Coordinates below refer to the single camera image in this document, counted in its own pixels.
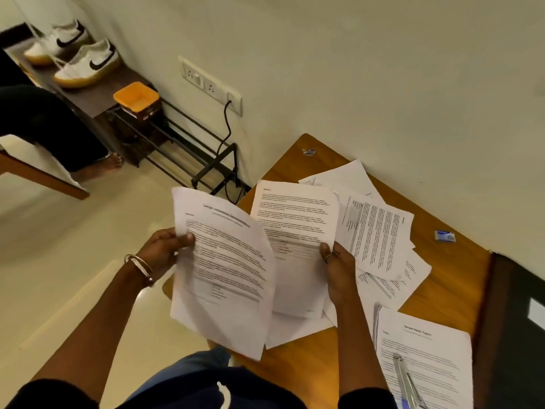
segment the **pen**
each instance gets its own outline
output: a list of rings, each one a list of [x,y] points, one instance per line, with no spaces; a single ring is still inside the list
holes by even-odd
[[[424,399],[416,390],[416,385],[412,382],[405,361],[397,353],[393,354],[393,367],[396,368],[403,409],[428,409]]]

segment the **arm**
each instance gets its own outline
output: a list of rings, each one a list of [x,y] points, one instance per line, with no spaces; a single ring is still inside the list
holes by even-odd
[[[175,252],[193,242],[193,234],[176,237],[173,228],[163,229],[153,234],[138,256],[152,268],[151,277],[157,281],[176,262]],[[146,279],[133,262],[124,264],[95,307],[32,380],[63,380],[100,402],[133,304],[145,287]]]
[[[335,243],[327,258],[329,296],[337,310],[339,356],[339,395],[363,388],[388,390],[365,319],[356,284],[352,254]],[[325,260],[331,254],[327,244],[320,246]]]

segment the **eraser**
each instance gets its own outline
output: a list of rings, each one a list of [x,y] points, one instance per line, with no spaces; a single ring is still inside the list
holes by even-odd
[[[456,237],[450,231],[435,231],[435,240],[436,241],[445,241],[447,243],[455,243]]]

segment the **switch plate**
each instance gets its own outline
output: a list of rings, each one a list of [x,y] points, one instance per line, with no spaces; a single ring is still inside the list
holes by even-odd
[[[235,89],[209,75],[201,68],[182,56],[178,56],[184,79],[225,105],[229,100],[228,109],[242,116],[242,96]]]

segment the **bare foot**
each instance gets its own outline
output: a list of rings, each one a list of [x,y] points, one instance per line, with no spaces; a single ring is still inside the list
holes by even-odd
[[[72,172],[70,175],[76,182],[85,182],[117,172],[121,169],[122,165],[123,159],[117,153],[112,153],[107,158],[92,165],[85,166],[85,168],[80,169],[77,172]]]

